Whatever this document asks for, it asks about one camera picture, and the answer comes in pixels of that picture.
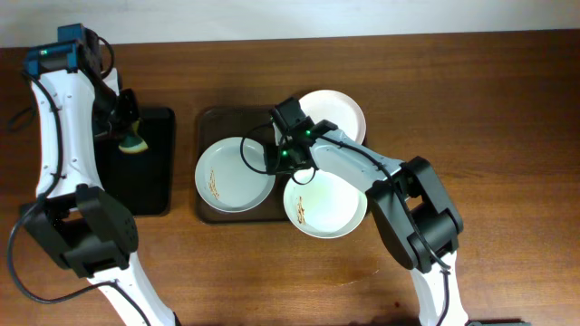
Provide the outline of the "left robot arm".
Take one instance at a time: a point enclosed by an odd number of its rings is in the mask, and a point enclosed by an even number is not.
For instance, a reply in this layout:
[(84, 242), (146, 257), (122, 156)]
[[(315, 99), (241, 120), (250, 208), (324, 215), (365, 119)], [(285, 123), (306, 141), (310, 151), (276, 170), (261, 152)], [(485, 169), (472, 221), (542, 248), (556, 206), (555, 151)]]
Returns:
[(147, 149), (134, 92), (102, 64), (107, 41), (83, 24), (58, 28), (57, 40), (31, 48), (22, 75), (40, 116), (41, 171), (35, 201), (12, 231), (25, 228), (51, 259), (89, 286), (51, 300), (100, 290), (127, 325), (177, 325), (138, 257), (134, 215), (106, 193), (94, 145), (116, 139), (124, 154)]

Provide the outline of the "green yellow sponge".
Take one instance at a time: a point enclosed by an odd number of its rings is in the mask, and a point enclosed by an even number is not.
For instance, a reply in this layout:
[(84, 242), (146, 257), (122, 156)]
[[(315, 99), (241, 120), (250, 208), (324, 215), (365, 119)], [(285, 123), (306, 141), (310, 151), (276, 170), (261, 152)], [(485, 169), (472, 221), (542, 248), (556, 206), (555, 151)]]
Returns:
[(149, 146), (146, 141), (139, 135), (140, 121), (133, 122), (125, 135), (121, 138), (118, 148), (125, 154), (139, 154), (146, 151)]

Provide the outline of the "white plate bottom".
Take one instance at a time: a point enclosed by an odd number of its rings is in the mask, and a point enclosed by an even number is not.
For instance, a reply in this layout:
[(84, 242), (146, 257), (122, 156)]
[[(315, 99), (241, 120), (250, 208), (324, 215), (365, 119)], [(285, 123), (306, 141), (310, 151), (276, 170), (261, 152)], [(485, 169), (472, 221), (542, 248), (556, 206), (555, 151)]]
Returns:
[(283, 204), (298, 230), (320, 239), (350, 234), (367, 214), (363, 192), (322, 170), (296, 172), (285, 185)]

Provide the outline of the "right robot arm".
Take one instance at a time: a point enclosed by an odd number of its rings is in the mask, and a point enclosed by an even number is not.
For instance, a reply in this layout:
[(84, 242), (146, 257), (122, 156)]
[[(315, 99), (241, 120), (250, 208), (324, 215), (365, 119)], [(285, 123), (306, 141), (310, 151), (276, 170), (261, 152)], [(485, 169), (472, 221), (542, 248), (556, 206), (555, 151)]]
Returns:
[(463, 221), (430, 162), (388, 158), (328, 120), (313, 122), (289, 98), (269, 111), (280, 138), (270, 174), (313, 168), (362, 191), (384, 246), (409, 270), (423, 325), (467, 325), (456, 275)]

